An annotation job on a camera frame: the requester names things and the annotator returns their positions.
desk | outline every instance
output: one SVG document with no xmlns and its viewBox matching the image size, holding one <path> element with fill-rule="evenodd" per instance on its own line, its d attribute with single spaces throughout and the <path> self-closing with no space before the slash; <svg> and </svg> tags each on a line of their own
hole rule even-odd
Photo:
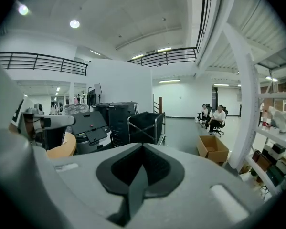
<svg viewBox="0 0 286 229">
<path fill-rule="evenodd" d="M 65 133 L 65 138 L 67 140 L 66 143 L 47 151 L 49 159 L 69 157 L 74 154 L 76 150 L 76 138 L 68 132 Z"/>
</svg>

fluorescent light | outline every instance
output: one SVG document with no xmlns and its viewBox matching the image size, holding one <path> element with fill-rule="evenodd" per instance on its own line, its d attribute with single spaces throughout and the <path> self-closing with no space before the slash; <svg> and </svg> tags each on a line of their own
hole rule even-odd
<svg viewBox="0 0 286 229">
<path fill-rule="evenodd" d="M 176 80 L 164 80 L 164 81 L 159 81 L 160 83 L 163 83 L 163 82 L 179 82 L 180 79 L 176 79 Z"/>
<path fill-rule="evenodd" d="M 171 48 L 162 48 L 162 49 L 159 49 L 158 52 L 163 52 L 163 51 L 168 51 L 168 50 L 171 50 Z"/>
<path fill-rule="evenodd" d="M 73 20 L 70 22 L 70 26 L 74 29 L 78 28 L 80 25 L 79 21 Z"/>
<path fill-rule="evenodd" d="M 138 56 L 134 56 L 132 59 L 138 59 L 138 58 L 143 57 L 143 56 L 144 56 L 143 54 L 140 54 Z"/>
<path fill-rule="evenodd" d="M 21 15 L 26 15 L 28 14 L 28 7 L 24 4 L 22 4 L 19 8 L 18 11 Z"/>
<path fill-rule="evenodd" d="M 270 80 L 270 81 L 272 80 L 273 82 L 277 82 L 277 81 L 278 81 L 278 79 L 276 79 L 276 78 L 271 78 L 270 76 L 267 76 L 266 79 L 267 79 L 267 80 Z"/>
<path fill-rule="evenodd" d="M 229 86 L 228 84 L 214 84 L 214 86 Z"/>
<path fill-rule="evenodd" d="M 96 53 L 95 51 L 92 51 L 92 50 L 90 50 L 91 52 L 93 52 L 93 53 L 95 53 L 95 54 L 97 54 L 97 55 L 99 55 L 99 56 L 101 56 L 99 53 Z"/>
</svg>

black rubber seal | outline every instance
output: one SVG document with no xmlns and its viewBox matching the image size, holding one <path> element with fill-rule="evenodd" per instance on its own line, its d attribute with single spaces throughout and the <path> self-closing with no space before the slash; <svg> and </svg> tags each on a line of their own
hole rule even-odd
<svg viewBox="0 0 286 229">
<path fill-rule="evenodd" d="M 96 176 L 107 192 L 126 196 L 132 179 L 142 165 L 146 169 L 149 185 L 144 198 L 165 197 L 184 179 L 184 167 L 178 160 L 149 144 L 140 143 L 103 161 L 97 167 Z"/>
</svg>

plastic bag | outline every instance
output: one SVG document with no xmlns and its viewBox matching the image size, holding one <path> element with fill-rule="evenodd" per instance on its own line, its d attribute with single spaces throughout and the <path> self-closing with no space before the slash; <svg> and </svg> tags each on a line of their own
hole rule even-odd
<svg viewBox="0 0 286 229">
<path fill-rule="evenodd" d="M 71 104 L 64 106 L 62 115 L 74 115 L 77 113 L 90 112 L 90 107 L 87 104 Z M 72 133 L 72 126 L 66 128 L 66 132 Z"/>
<path fill-rule="evenodd" d="M 269 112 L 272 115 L 271 124 L 275 124 L 275 127 L 280 129 L 280 132 L 286 132 L 286 112 L 279 111 L 274 107 L 269 107 Z"/>
</svg>

open cardboard box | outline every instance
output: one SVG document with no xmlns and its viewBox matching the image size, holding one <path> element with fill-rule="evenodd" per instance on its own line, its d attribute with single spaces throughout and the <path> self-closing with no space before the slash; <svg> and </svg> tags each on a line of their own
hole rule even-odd
<svg viewBox="0 0 286 229">
<path fill-rule="evenodd" d="M 197 149 L 201 157 L 221 165 L 227 160 L 229 149 L 213 135 L 199 136 Z"/>
</svg>

